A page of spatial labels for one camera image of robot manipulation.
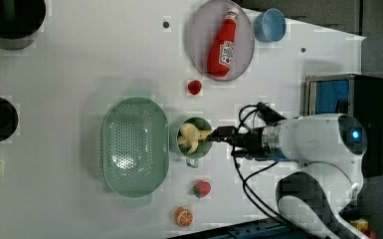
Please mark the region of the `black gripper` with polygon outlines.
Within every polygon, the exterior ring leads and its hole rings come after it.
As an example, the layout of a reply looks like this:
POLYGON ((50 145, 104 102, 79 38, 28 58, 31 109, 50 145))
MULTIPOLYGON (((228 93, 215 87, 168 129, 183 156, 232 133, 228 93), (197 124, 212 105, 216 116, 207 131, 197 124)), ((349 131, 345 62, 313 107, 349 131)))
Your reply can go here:
POLYGON ((213 130, 207 137, 207 141, 225 142, 230 146, 237 147, 231 153, 235 157, 244 158, 265 158, 266 151, 262 143, 262 127, 251 129, 248 132, 240 133, 234 126, 220 126, 213 130))

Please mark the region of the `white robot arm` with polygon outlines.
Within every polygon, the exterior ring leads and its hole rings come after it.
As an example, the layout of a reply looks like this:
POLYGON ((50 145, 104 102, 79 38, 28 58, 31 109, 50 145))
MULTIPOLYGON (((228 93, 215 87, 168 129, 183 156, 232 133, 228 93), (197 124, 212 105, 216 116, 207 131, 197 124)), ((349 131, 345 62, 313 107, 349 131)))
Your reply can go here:
POLYGON ((234 126, 220 126, 206 139, 236 147, 233 155, 237 157, 297 164, 297 170, 276 185, 276 214, 284 222, 319 238, 369 239, 340 216, 364 180, 367 135, 354 117, 278 116, 245 133, 234 126))

